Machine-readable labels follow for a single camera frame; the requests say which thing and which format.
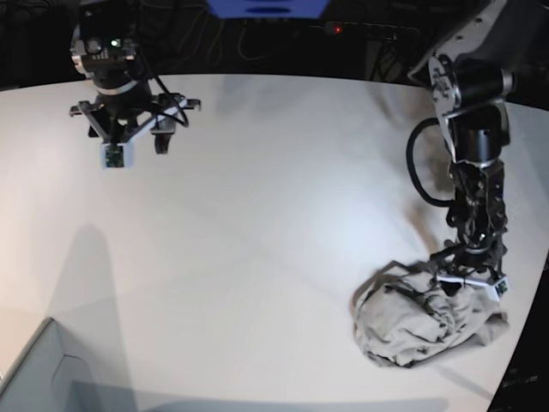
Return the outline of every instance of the blue object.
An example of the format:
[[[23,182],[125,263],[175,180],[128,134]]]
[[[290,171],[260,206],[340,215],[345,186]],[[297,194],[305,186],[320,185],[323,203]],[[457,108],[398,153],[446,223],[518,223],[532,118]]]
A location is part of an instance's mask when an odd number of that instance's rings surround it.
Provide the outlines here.
[[[221,19],[317,19],[329,0],[208,0]]]

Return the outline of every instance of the crumpled towel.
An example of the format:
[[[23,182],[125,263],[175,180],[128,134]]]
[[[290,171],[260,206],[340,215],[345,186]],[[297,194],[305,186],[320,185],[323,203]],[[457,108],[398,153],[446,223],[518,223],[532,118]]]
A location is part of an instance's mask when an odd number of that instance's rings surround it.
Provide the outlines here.
[[[466,285],[450,297],[432,279],[382,275],[356,299],[356,342],[379,366],[412,367],[465,341],[485,346],[509,328],[484,289]]]

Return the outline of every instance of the table surface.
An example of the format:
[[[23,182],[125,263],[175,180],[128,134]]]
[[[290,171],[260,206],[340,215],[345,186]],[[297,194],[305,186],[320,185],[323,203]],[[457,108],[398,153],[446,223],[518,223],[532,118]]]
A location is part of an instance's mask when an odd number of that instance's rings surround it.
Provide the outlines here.
[[[509,106],[510,330],[428,366],[380,369],[353,341],[353,292],[389,261],[425,259],[453,237],[406,171],[429,96],[284,76],[166,84],[203,110],[168,156],[148,136],[124,170],[101,169],[86,119],[68,116],[94,98],[88,82],[0,94],[0,367],[53,316],[105,402],[139,410],[486,410],[549,246],[528,151],[549,114]],[[438,130],[416,152],[425,185],[451,196]]]

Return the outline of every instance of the gray cloth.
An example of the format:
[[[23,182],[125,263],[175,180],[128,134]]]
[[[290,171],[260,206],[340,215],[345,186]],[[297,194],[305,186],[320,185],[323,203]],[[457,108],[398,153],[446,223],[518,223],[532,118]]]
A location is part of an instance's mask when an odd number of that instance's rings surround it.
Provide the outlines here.
[[[355,338],[379,366],[411,367],[465,341],[485,346],[509,327],[482,288],[449,297],[430,273],[383,275],[355,302]]]

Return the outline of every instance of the white table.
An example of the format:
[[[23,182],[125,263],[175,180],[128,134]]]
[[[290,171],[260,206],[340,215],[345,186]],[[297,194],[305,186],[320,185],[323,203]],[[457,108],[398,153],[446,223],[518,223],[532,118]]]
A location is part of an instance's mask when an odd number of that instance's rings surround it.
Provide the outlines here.
[[[89,83],[0,94],[0,367],[50,315],[107,402],[139,410],[486,410],[549,247],[546,171],[530,157],[549,114],[510,106],[509,332],[442,363],[380,369],[353,341],[353,291],[452,236],[404,161],[429,97],[283,76],[166,84],[203,111],[168,156],[145,138],[125,170],[101,169],[86,119],[68,116],[94,98]],[[441,147],[427,135],[424,179]]]

